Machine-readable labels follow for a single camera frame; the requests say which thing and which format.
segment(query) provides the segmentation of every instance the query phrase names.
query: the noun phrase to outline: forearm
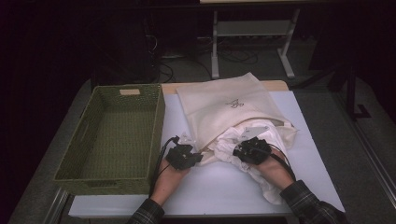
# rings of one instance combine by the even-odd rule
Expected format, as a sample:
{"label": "forearm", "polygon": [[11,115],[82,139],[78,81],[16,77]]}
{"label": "forearm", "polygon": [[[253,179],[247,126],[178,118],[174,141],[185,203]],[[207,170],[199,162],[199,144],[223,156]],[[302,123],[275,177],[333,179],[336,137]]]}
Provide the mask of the forearm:
{"label": "forearm", "polygon": [[285,188],[280,196],[289,205],[294,215],[303,218],[305,223],[348,223],[343,212],[340,212],[331,204],[321,202],[302,180]]}
{"label": "forearm", "polygon": [[151,199],[146,199],[134,212],[127,224],[159,223],[164,211],[159,204]]}

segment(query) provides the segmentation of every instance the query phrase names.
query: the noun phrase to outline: green wicker basket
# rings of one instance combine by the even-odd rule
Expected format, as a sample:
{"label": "green wicker basket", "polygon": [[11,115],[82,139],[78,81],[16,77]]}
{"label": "green wicker basket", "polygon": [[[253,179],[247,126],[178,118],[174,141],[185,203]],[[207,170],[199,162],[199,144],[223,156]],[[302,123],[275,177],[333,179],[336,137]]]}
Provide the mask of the green wicker basket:
{"label": "green wicker basket", "polygon": [[75,195],[148,194],[164,110],[159,84],[96,87],[55,183]]}

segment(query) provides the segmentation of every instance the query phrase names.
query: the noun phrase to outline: white table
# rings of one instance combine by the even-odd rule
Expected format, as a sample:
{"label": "white table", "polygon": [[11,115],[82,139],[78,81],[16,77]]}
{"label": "white table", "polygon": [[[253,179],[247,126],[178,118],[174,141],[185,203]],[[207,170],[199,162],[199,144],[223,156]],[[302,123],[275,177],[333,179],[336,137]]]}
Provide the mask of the white table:
{"label": "white table", "polygon": [[[345,211],[293,92],[271,91],[271,95],[284,116],[299,130],[294,146],[288,151],[297,179],[302,179],[320,200]],[[175,135],[190,133],[178,96],[166,94],[165,102],[162,144]],[[69,215],[83,218],[129,217],[146,198],[147,195],[76,196]],[[193,167],[163,209],[168,217],[292,215],[287,205],[268,203],[250,176],[220,161]]]}

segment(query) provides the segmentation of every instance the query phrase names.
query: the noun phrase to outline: hand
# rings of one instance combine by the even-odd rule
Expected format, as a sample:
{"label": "hand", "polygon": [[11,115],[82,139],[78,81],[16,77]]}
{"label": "hand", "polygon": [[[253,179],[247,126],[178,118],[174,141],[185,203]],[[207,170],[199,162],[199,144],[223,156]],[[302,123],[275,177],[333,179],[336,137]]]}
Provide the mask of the hand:
{"label": "hand", "polygon": [[[285,160],[283,154],[278,150],[272,148],[272,153],[276,154],[282,160]],[[259,165],[249,164],[249,166],[256,168],[269,183],[281,190],[294,182],[289,172],[272,157],[268,157],[267,160]]]}
{"label": "hand", "polygon": [[162,170],[163,172],[158,176],[154,191],[150,197],[151,200],[160,206],[163,206],[169,196],[177,189],[183,177],[190,171],[190,169],[176,170],[167,160],[161,162],[159,172]]}

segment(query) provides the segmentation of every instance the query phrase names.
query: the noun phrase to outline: printed logo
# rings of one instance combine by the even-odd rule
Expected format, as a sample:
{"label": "printed logo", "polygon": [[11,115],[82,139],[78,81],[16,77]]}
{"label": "printed logo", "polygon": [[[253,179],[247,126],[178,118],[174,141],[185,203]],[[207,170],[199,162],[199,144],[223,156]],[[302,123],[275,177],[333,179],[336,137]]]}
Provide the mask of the printed logo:
{"label": "printed logo", "polygon": [[227,103],[226,105],[231,105],[231,108],[237,108],[238,106],[244,106],[244,104],[239,104],[238,99]]}

